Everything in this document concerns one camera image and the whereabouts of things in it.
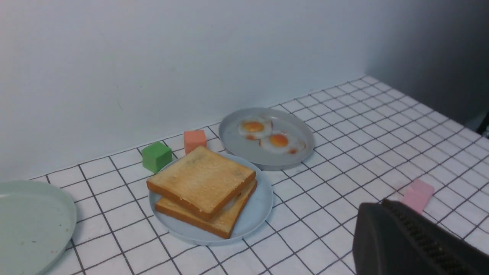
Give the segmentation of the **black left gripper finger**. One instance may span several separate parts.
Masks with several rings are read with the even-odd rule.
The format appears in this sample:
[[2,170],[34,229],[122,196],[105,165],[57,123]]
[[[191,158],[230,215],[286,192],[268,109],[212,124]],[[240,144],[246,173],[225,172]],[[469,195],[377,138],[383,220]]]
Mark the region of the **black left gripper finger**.
[[360,204],[353,235],[358,275],[487,275],[487,254],[399,201]]

